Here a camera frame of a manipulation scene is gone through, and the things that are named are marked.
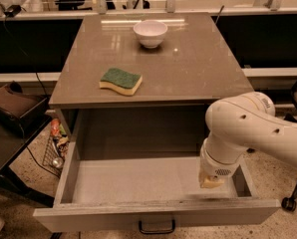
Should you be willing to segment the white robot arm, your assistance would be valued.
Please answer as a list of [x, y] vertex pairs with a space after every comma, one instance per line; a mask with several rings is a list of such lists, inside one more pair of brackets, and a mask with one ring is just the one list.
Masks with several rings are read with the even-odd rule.
[[297, 122], [277, 118], [266, 95], [251, 92], [216, 101], [207, 109], [205, 122], [209, 135], [200, 150], [202, 188], [222, 185], [249, 148], [297, 168]]

